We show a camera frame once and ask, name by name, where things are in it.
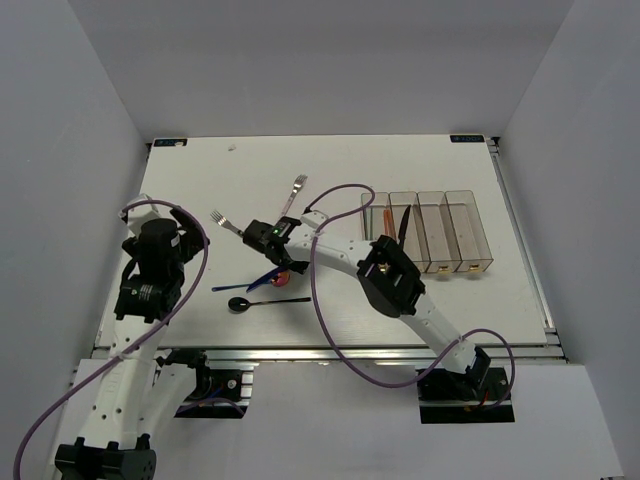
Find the purple knife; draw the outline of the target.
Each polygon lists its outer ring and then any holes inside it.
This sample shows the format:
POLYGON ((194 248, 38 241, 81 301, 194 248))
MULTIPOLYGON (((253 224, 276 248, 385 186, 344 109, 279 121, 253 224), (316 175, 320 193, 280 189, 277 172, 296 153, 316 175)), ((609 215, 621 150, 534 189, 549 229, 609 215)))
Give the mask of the purple knife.
POLYGON ((281 287, 288 282, 288 278, 289 278, 289 274, 286 268, 276 267, 268 271, 258 279, 256 279, 254 282, 252 282, 246 288, 246 292, 250 293, 263 285, 272 285, 275 287, 281 287))

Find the iridescent pink spoon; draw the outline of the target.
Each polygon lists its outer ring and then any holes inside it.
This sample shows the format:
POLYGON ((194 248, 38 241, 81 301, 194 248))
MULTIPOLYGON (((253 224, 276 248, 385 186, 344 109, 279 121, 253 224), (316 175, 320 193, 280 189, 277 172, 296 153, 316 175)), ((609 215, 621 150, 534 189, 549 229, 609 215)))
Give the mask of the iridescent pink spoon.
POLYGON ((229 291, 229 290, 234 290, 234 289, 245 289, 251 284, 251 283, 246 283, 246 284, 231 284, 231 285, 222 285, 222 286, 215 286, 211 288, 212 292, 222 292, 222 291, 229 291))

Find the dark-handled silver fork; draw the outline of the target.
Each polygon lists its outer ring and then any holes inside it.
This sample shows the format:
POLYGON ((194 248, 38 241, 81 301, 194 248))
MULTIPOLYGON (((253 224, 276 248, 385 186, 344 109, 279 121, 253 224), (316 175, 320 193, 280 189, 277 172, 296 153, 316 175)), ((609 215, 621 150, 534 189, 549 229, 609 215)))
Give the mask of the dark-handled silver fork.
POLYGON ((244 231, 240 228, 236 227, 230 220, 228 220, 224 215, 222 215, 218 210, 213 210, 210 213, 211 219, 223 229, 226 229, 236 236, 243 238, 244 231))

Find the silver pink-handled fork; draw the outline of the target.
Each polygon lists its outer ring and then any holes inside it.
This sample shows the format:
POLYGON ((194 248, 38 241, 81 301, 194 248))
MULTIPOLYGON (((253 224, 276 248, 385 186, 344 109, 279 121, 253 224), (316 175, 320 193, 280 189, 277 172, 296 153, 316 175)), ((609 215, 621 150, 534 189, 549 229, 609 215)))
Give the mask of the silver pink-handled fork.
POLYGON ((298 175, 292 185, 291 188, 291 192, 287 198, 287 200, 284 203, 284 206, 281 208, 280 212, 278 213, 278 215, 276 216, 276 219, 279 220, 282 217, 286 216, 292 206, 292 204, 294 203, 297 195, 300 193, 300 191, 304 188, 306 182, 307 182, 308 176, 306 174, 300 174, 298 175))

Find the black rainbow-handled spoon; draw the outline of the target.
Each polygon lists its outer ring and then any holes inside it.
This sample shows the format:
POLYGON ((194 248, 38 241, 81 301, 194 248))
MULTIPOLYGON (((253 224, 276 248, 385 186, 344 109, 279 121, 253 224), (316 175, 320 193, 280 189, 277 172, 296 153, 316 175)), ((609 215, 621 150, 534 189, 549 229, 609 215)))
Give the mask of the black rainbow-handled spoon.
POLYGON ((255 306, 267 306, 267 305, 291 304, 291 303, 308 303, 311 301, 312 301, 311 297, 299 297, 299 298, 251 302, 248 299, 245 299, 243 297, 232 297, 227 302, 227 307, 233 313, 244 313, 248 311, 251 307, 255 307, 255 306))

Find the red chopstick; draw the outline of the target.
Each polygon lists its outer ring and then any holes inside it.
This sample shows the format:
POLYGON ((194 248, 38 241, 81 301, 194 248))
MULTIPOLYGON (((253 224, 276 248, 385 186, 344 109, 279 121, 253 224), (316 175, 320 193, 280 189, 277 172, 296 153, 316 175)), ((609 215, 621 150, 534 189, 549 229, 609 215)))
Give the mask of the red chopstick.
POLYGON ((395 239, 395 226, 393 221, 393 214, 390 209, 385 209, 383 211, 383 221, 385 235, 395 239))

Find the black rainbow knife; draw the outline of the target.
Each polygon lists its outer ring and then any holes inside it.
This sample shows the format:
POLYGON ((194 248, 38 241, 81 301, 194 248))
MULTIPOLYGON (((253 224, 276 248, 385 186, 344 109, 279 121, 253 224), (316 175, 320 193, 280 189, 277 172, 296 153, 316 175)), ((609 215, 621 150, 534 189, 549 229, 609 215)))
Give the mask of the black rainbow knife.
POLYGON ((398 231, 398 243, 401 249, 404 249, 404 246, 405 246, 410 214, 411 214, 411 206, 407 205, 403 212, 399 231, 398 231))

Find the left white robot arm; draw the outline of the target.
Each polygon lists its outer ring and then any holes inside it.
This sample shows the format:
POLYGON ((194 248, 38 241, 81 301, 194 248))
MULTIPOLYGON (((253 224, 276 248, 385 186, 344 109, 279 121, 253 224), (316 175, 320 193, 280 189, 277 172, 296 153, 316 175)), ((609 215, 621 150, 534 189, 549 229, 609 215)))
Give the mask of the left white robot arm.
POLYGON ((211 374, 195 364, 174 363, 155 386, 148 380, 155 355, 173 317, 195 292, 184 285, 185 266, 207 258, 210 241, 200 222, 183 208, 141 194, 121 211, 131 237, 129 257, 114 308, 107 362, 72 391, 98 381, 98 393, 76 439, 58 446, 54 465, 64 479, 151 479, 153 446, 186 396, 199 399, 211 374))

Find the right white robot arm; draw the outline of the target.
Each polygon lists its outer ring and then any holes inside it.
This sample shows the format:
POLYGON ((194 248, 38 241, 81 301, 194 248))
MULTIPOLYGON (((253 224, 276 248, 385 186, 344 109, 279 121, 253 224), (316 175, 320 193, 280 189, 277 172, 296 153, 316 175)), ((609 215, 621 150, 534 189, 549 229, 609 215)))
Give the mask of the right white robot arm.
POLYGON ((374 310, 400 320, 442 357, 448 389, 465 399, 480 396, 488 385, 489 356, 437 309, 399 244, 387 235, 374 241, 333 235, 325 231, 328 221, 319 211, 273 225, 254 220, 242 239, 277 267, 303 274, 323 266, 357 279, 374 310))

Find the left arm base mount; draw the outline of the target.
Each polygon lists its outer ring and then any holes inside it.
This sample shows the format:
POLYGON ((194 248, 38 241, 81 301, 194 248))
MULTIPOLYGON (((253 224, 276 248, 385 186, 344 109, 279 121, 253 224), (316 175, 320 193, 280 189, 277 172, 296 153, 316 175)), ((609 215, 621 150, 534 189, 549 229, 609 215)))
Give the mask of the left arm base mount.
POLYGON ((204 350, 171 349, 155 360, 156 377, 170 365, 184 365, 195 378, 193 391, 178 407, 175 418, 242 419, 248 409, 247 396, 242 394, 244 370, 213 367, 204 350))

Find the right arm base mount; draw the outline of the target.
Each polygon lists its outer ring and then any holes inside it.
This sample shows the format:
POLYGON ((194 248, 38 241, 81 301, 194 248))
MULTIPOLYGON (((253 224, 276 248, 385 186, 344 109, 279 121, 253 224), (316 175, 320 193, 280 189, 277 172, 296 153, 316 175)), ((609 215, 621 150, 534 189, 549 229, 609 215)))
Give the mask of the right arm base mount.
POLYGON ((491 367, 477 390, 456 384, 448 371, 435 369, 417 384, 420 421, 423 425, 514 423, 508 386, 503 367, 491 367))

